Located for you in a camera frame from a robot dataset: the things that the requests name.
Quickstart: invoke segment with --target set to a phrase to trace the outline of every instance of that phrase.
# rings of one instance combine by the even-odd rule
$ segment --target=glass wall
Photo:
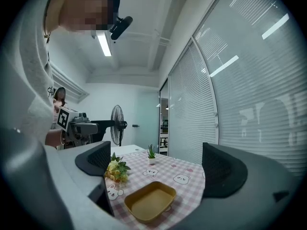
[[[169,155],[201,164],[203,142],[218,141],[218,120],[212,85],[193,42],[168,79]]]
[[[307,167],[307,47],[280,0],[219,0],[194,35],[208,67],[219,144]]]
[[[160,91],[159,153],[168,156],[168,81]]]

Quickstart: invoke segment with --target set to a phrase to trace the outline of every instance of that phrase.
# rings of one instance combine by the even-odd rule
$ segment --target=small potted plant
[[[155,163],[155,152],[153,145],[148,146],[148,164],[154,164]]]

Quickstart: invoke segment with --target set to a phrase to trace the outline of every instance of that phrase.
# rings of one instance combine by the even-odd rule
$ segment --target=ceiling light
[[[289,15],[285,14],[278,22],[276,22],[269,30],[267,30],[264,34],[262,34],[263,40],[266,39],[269,35],[275,32],[279,27],[286,23],[289,19]]]
[[[107,43],[107,40],[106,40],[106,33],[104,32],[101,35],[98,35],[97,37],[98,37],[98,40],[102,47],[102,51],[104,52],[105,56],[111,56],[109,44]]]
[[[223,64],[221,67],[219,67],[218,69],[216,69],[213,73],[211,73],[211,74],[210,74],[210,77],[215,76],[217,73],[219,73],[220,71],[224,70],[226,67],[228,67],[229,65],[231,65],[232,63],[234,63],[237,59],[239,59],[238,56],[232,57],[229,61],[227,61],[225,64]]]

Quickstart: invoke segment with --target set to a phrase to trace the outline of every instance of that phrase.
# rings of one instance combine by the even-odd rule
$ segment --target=green succulent
[[[149,159],[155,159],[155,152],[154,152],[154,147],[153,145],[148,146],[148,158]]]

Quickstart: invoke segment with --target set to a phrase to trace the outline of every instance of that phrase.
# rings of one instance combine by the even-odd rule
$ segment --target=yellow flowers
[[[117,168],[117,166],[118,166],[117,161],[111,161],[111,163],[109,164],[109,166],[107,168],[108,168],[108,170],[113,171]]]
[[[122,158],[116,157],[115,153],[113,153],[111,162],[107,167],[105,177],[108,177],[118,183],[127,182],[127,170],[130,170],[130,167],[126,165],[126,162],[122,162],[121,160]]]

